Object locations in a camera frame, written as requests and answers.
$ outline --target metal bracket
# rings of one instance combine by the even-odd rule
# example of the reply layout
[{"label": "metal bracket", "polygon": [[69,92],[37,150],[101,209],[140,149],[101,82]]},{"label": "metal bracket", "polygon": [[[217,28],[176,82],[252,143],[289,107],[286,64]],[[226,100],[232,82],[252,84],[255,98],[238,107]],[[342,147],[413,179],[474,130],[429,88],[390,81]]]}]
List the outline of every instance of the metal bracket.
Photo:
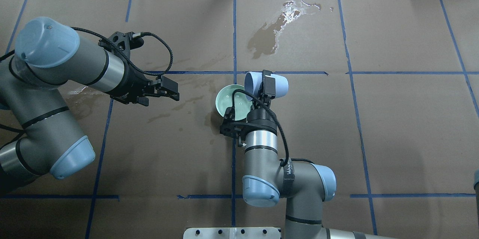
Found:
[{"label": "metal bracket", "polygon": [[275,227],[189,228],[183,239],[281,239]]}]

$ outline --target white mounting plate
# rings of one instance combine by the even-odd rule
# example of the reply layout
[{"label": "white mounting plate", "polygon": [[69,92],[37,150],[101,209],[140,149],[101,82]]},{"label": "white mounting plate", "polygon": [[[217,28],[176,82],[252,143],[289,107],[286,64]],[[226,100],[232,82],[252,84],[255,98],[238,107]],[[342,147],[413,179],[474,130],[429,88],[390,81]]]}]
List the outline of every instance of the white mounting plate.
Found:
[{"label": "white mounting plate", "polygon": [[275,227],[189,228],[183,239],[281,239],[281,233]]}]

